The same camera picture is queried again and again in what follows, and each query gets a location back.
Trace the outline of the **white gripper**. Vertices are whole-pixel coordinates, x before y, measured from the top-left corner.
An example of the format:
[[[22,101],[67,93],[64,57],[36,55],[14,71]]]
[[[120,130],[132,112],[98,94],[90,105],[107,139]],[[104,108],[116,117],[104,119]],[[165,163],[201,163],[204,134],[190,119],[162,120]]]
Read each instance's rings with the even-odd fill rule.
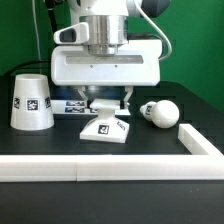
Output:
[[[52,53],[51,78],[56,85],[79,86],[90,108],[85,86],[126,86],[121,108],[129,107],[133,86],[155,86],[160,81],[161,41],[130,40],[113,56],[95,56],[86,46],[59,46]]]

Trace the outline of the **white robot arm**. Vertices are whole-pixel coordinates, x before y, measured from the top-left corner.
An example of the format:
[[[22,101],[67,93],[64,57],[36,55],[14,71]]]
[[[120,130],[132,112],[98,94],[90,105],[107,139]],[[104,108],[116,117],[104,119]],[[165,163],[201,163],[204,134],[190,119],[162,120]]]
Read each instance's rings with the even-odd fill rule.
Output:
[[[125,108],[135,86],[155,86],[160,81],[159,63],[172,53],[163,33],[130,34],[128,19],[144,18],[152,28],[171,0],[68,0],[71,25],[54,33],[51,78],[60,86],[85,88],[121,86]]]

